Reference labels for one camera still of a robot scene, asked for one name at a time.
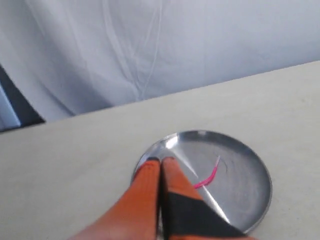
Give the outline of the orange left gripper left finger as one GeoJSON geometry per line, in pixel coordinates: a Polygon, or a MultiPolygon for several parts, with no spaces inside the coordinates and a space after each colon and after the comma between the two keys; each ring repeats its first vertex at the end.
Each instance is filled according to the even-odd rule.
{"type": "Polygon", "coordinates": [[[71,240],[155,240],[158,234],[160,161],[147,160],[121,198],[71,240]]]}

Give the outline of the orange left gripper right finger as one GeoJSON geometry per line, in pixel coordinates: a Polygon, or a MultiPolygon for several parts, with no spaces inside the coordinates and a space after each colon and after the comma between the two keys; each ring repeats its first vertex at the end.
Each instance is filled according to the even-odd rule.
{"type": "Polygon", "coordinates": [[[165,240],[252,240],[227,223],[203,200],[178,161],[161,162],[161,211],[165,240]]]}

